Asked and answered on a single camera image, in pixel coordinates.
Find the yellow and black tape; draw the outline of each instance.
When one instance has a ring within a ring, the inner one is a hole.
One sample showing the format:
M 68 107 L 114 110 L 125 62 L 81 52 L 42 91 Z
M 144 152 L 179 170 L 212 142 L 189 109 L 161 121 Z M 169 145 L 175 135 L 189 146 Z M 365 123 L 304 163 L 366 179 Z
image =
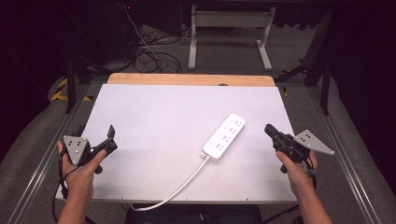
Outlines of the yellow and black tape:
M 55 94 L 53 94 L 51 101 L 55 101 L 55 100 L 62 100 L 62 101 L 68 101 L 69 98 L 67 96 L 62 96 L 61 92 L 64 89 L 64 86 L 67 84 L 67 77 L 64 77 L 61 81 L 61 83 L 59 83 L 58 88 L 56 89 Z M 93 100 L 93 96 L 84 96 L 83 101 L 92 101 Z

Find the hand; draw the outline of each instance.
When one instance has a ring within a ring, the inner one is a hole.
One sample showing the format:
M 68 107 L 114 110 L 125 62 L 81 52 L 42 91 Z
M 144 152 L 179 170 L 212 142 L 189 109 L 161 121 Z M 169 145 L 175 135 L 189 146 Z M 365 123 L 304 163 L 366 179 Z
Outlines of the hand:
M 62 142 L 58 141 L 59 152 L 62 151 Z M 105 158 L 106 151 L 101 150 L 90 162 L 76 169 L 66 155 L 63 157 L 63 174 L 64 176 L 72 172 L 66 177 L 66 184 L 69 189 L 67 200 L 71 198 L 79 198 L 82 202 L 90 201 L 93 196 L 93 172 L 99 163 Z
M 305 172 L 303 166 L 300 163 L 295 163 L 281 151 L 277 151 L 276 155 L 288 170 L 290 188 L 297 198 L 299 198 L 301 194 L 307 193 L 308 191 L 315 191 L 312 178 Z M 309 157 L 311 158 L 314 169 L 317 169 L 318 162 L 314 150 L 309 152 Z

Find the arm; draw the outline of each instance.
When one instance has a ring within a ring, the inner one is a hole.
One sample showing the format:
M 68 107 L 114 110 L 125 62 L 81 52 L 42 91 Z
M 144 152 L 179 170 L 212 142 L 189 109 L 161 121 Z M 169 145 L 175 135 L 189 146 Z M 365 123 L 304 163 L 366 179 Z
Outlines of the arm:
M 62 150 L 61 142 L 58 142 L 58 149 Z M 90 162 L 77 168 L 77 170 L 66 177 L 68 187 L 67 200 L 58 223 L 84 223 L 85 213 L 93 196 L 93 172 L 105 156 L 106 151 L 100 151 Z M 69 159 L 64 156 L 64 176 L 75 168 L 76 166 L 72 165 Z
M 299 163 L 294 163 L 284 153 L 277 151 L 277 157 L 288 169 L 288 177 L 290 180 L 291 191 L 297 198 L 300 205 L 304 224 L 332 223 L 326 210 L 323 207 L 317 193 L 315 192 L 312 178 L 305 172 L 303 166 Z M 313 150 L 309 154 L 313 166 L 316 169 L 318 166 L 317 158 Z

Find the white tabletop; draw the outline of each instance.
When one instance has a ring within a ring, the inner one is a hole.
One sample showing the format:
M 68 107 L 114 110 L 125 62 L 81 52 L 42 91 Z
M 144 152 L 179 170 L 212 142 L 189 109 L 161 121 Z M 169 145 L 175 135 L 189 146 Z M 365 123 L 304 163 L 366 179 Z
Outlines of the white tabletop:
M 203 145 L 231 113 L 246 126 L 222 159 L 208 161 L 171 203 L 295 202 L 264 132 L 271 123 L 293 134 L 278 88 L 119 84 L 103 85 L 82 135 L 97 146 L 112 124 L 119 146 L 94 178 L 93 199 L 166 199 L 200 166 Z

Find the power strip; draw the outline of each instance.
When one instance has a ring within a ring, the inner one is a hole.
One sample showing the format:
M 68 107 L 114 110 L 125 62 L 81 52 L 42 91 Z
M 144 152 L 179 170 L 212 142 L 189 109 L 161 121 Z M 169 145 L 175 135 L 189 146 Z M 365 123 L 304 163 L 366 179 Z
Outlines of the power strip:
M 204 145 L 201 157 L 209 156 L 210 160 L 219 161 L 231 142 L 241 132 L 245 123 L 244 119 L 235 114 L 228 116 Z

